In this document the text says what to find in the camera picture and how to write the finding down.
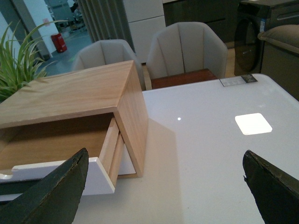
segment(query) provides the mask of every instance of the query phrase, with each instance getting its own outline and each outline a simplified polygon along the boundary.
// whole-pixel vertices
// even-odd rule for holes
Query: white table
[[[263,224],[243,180],[250,149],[299,179],[299,102],[264,75],[143,92],[149,114],[144,176],[112,195],[83,196],[75,224]],[[261,113],[270,133],[243,135],[235,116]]]

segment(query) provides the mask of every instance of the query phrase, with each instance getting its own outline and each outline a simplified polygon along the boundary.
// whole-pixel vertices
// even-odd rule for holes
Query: white cabinet
[[[162,0],[123,0],[137,58],[145,63],[153,35],[165,28]]]

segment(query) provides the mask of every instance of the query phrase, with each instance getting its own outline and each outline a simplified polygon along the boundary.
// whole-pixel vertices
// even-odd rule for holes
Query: green plant
[[[5,39],[11,23],[6,28],[0,39],[0,102],[28,85],[30,81],[47,75],[46,67],[39,70],[39,67],[45,61],[37,57],[38,50],[36,46],[42,40],[32,39],[31,37],[40,27],[53,22],[44,23],[35,27],[30,33],[25,33],[26,36],[20,45],[18,55],[16,55],[13,48],[13,43],[17,41],[15,39],[17,27],[13,31],[13,35],[7,37],[7,40]]]

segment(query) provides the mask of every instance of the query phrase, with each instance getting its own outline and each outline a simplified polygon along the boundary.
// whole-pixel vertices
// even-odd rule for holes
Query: drawer
[[[114,193],[124,142],[112,113],[0,131],[0,182],[43,178],[86,148],[89,167],[83,195]]]

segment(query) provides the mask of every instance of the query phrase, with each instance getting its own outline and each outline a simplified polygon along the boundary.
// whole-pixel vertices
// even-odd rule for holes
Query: upholstered chair
[[[153,36],[146,62],[151,79],[209,69],[224,78],[228,49],[201,22],[179,22]]]
[[[88,45],[77,53],[72,70],[77,71],[129,60],[134,60],[141,89],[145,90],[142,65],[125,40],[100,40]]]

